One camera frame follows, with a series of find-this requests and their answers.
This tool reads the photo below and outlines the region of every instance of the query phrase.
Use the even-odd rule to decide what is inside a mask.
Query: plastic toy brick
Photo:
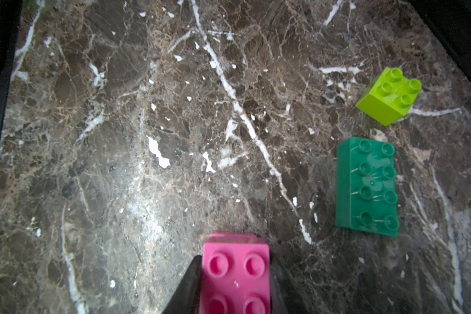
[[[211,234],[202,252],[200,314],[270,314],[269,246],[253,235]]]
[[[407,79],[399,68],[385,68],[361,96],[356,107],[387,127],[406,116],[422,84]]]
[[[335,225],[398,236],[394,146],[351,137],[337,147]]]

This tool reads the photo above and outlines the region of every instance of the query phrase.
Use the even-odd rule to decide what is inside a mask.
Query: marble surface
[[[0,313],[159,313],[213,231],[263,237],[311,313],[471,313],[471,84],[414,9],[196,1],[27,2]],[[388,128],[354,107],[386,66],[424,86]],[[334,226],[350,136],[396,146],[398,238]]]

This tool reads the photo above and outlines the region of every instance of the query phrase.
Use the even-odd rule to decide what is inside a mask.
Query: lime green duplo brick
[[[337,147],[335,225],[398,236],[394,146],[351,137]]]
[[[385,68],[361,96],[356,107],[387,127],[406,116],[422,84],[407,79],[399,68]]]

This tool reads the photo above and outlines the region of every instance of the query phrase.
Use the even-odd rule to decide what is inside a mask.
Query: dark green duplo brick
[[[337,147],[335,225],[398,236],[394,146],[351,137]]]

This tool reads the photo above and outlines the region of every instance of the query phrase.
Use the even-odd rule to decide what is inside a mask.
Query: pink duplo brick
[[[270,314],[269,246],[254,235],[211,234],[202,251],[200,314]]]

